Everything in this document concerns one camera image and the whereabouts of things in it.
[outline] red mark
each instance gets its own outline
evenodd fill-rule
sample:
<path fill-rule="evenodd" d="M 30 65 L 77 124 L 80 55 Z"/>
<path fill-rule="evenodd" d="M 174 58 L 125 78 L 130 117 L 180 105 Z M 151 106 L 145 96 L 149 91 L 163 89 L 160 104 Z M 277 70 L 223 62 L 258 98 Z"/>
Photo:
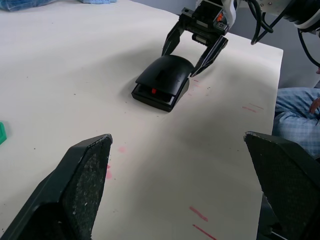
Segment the red mark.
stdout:
<path fill-rule="evenodd" d="M 197 209 L 195 209 L 193 206 L 190 206 L 189 209 L 194 212 L 195 214 L 197 214 L 200 218 L 202 218 L 203 220 L 205 220 L 206 222 L 208 222 L 208 218 L 203 216 Z"/>
<path fill-rule="evenodd" d="M 214 238 L 213 236 L 211 236 L 209 233 L 207 233 L 206 231 L 202 230 L 200 227 L 198 227 L 197 225 L 192 225 L 194 226 L 196 229 L 198 229 L 200 232 L 204 233 L 205 235 L 207 235 L 209 238 L 213 239 L 213 240 L 217 240 L 216 238 Z"/>
<path fill-rule="evenodd" d="M 119 147 L 118 151 L 122 154 L 126 152 L 126 148 L 124 146 Z"/>
<path fill-rule="evenodd" d="M 243 109 L 247 109 L 247 110 L 249 110 L 249 111 L 251 111 L 251 112 L 257 113 L 257 111 L 256 111 L 256 110 L 253 110 L 253 109 L 248 108 L 248 107 L 246 107 L 246 106 L 243 106 L 242 108 L 243 108 Z"/>
<path fill-rule="evenodd" d="M 106 179 L 111 179 L 112 178 L 112 174 L 110 171 L 106 171 Z"/>
<path fill-rule="evenodd" d="M 220 14 L 218 15 L 218 17 L 216 18 L 216 21 L 217 21 L 217 22 L 220 22 L 223 17 L 224 17 L 223 14 L 220 13 Z"/>
<path fill-rule="evenodd" d="M 252 103 L 249 103 L 249 104 L 250 104 L 250 105 L 252 105 L 252 106 L 255 106 L 255 107 L 259 108 L 259 109 L 264 110 L 264 108 L 263 108 L 263 107 L 260 107 L 260 106 L 254 105 L 254 104 L 252 104 Z"/>

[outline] table surface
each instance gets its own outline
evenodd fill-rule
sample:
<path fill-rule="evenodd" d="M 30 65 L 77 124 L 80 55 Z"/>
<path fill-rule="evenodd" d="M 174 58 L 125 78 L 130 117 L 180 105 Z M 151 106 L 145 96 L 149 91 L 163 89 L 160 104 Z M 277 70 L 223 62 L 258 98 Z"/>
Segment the table surface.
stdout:
<path fill-rule="evenodd" d="M 262 192 L 243 136 L 272 131 L 283 51 L 228 34 L 166 113 L 131 91 L 177 20 L 128 0 L 0 12 L 1 232 L 69 147 L 109 133 L 94 240 L 210 239 L 193 225 L 256 239 Z M 196 64 L 204 50 L 185 32 L 173 54 Z"/>

